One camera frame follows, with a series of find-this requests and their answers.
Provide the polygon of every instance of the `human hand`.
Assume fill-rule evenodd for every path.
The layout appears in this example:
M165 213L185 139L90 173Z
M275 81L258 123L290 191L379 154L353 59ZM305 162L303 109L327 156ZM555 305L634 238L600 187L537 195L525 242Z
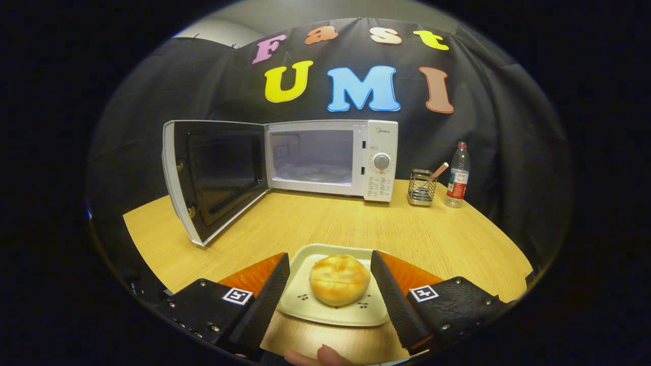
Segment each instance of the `human hand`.
M316 351L316 359L292 350L285 350L283 356L285 361L295 366L355 366L344 356L326 345L321 345L321 348Z

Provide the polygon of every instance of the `yellow letter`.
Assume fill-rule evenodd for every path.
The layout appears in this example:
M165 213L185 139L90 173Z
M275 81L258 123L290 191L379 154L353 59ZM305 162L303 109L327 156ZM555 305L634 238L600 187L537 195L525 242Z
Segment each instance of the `yellow letter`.
M303 94L307 86L307 68L313 64L314 62L307 60L292 65L292 68L296 70L296 80L294 86L287 91L281 90L281 78L283 72L287 70L285 66L272 68L265 72L264 76L267 78L267 83L264 86L264 96L272 103L287 102L298 98L299 95Z
M335 38L339 33L335 32L335 28L332 25L326 25L325 27L319 27L317 29L311 30L307 33L309 37L305 40L306 44L313 44L323 40L329 40Z
M443 51L450 49L448 46L439 43L440 40L443 40L443 37L432 34L430 31L414 31L413 34L421 36L422 42L431 48L442 49Z

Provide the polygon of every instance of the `square plate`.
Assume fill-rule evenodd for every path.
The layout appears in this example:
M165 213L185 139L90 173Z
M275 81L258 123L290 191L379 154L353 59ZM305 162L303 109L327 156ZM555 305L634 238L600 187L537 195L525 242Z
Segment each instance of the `square plate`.
M290 276L278 311L293 317L323 324L349 327L379 326L389 321L378 283L370 276L368 290L357 301L339 307L319 301L310 286L310 270L314 263L329 255L351 255L370 271L372 249L309 244L302 247L290 263Z

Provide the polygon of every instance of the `black cloth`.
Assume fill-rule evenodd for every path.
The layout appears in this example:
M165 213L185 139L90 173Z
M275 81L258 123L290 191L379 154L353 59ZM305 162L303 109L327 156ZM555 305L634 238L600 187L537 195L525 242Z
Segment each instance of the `black cloth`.
M338 36L308 45L307 33L332 25ZM403 42L380 44L372 27L392 28ZM446 51L427 46L413 31L443 37ZM526 71L469 27L454 34L374 18L323 21L281 34L271 58L252 64L258 47L239 49L195 38L174 38L126 79L98 126L90 156L94 214L123 214L167 194L160 161L161 127L172 119L271 123L311 119L384 119L399 123L396 178L413 168L434 170L450 162L456 142L468 143L471 172L465 198L500 227L534 269L561 243L572 207L568 143L554 108ZM298 98L271 103L264 96L269 69L285 66L282 89L294 84L292 65L312 60L307 88ZM326 72L348 67L363 79L377 65L396 68L396 112L330 112L332 80ZM447 73L454 112L426 108L428 85L420 66ZM444 184L449 170L440 177Z
M98 220L121 216L167 194L163 125L205 117L218 60L233 49L172 38L125 78L107 103L89 152L87 192Z
M306 44L307 33L334 26L331 40ZM372 27L392 28L403 42L379 44ZM443 37L448 50L431 48L414 31ZM210 118L252 123L311 119L385 119L399 123L396 178L408 179L413 168L434 170L450 162L457 141L466 141L471 172L465 198L500 227L537 267L561 243L572 207L572 167L568 142L553 106L536 82L508 54L465 25L454 34L400 21L373 18L323 21L293 28L271 58L252 64L256 42L229 58L214 80ZM294 84L292 65L312 60L307 88L289 102L265 99L264 72L285 66L282 89ZM396 112L351 107L330 112L332 81L326 72L348 67L359 79L371 67L396 68L393 87L401 108ZM454 112L426 108L429 99L420 66L447 73L446 87ZM448 182L449 170L441 177Z

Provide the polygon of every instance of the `blue letter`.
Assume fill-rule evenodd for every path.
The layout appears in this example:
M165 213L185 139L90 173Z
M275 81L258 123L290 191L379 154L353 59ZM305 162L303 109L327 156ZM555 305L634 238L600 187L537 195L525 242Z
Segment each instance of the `blue letter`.
M370 92L373 99L368 107L374 111L397 111L400 103L396 102L393 95L393 74L396 72L391 66L373 66L367 73L364 81L347 67L338 67L326 72L332 77L332 103L327 107L330 112L343 112L350 109L346 102L346 93L357 109L362 109Z

